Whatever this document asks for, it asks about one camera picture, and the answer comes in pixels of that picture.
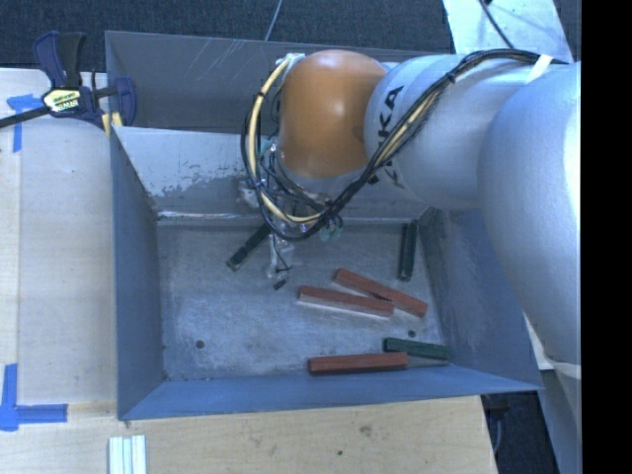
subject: wooden table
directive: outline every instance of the wooden table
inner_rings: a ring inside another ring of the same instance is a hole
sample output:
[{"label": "wooden table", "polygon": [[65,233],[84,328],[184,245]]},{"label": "wooden table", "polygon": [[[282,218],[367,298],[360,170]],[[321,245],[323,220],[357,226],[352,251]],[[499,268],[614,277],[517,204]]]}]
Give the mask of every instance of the wooden table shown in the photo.
[{"label": "wooden table", "polygon": [[[38,82],[45,87],[43,75]],[[12,113],[5,99],[0,118]],[[21,154],[12,143],[13,128],[0,130],[0,373],[3,364],[20,366]],[[71,402],[67,423],[0,432],[0,473],[107,472],[113,435],[146,436],[151,474],[498,472],[480,398],[472,396],[132,423],[117,420],[114,401]]]}]

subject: wooden block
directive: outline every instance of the wooden block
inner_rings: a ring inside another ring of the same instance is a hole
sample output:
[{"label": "wooden block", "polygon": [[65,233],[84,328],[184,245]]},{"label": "wooden block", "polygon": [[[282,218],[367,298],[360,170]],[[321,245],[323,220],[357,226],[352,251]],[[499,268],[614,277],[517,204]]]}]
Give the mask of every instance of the wooden block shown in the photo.
[{"label": "wooden block", "polygon": [[409,341],[408,339],[386,338],[384,339],[384,350],[386,352],[406,352],[409,356],[450,360],[450,348],[448,346],[420,343],[418,341]]},{"label": "wooden block", "polygon": [[298,299],[326,307],[371,314],[373,316],[392,316],[394,306],[391,302],[366,296],[352,295],[334,289],[301,286]]},{"label": "wooden block", "polygon": [[346,269],[338,269],[334,276],[334,282],[341,286],[368,293],[384,300],[390,300],[397,309],[414,314],[415,316],[423,317],[426,311],[428,311],[428,305],[423,300],[385,286],[368,277],[354,274]]},{"label": "wooden block", "polygon": [[316,356],[307,361],[310,374],[340,374],[373,372],[376,370],[401,370],[408,364],[404,352],[370,355]]}]

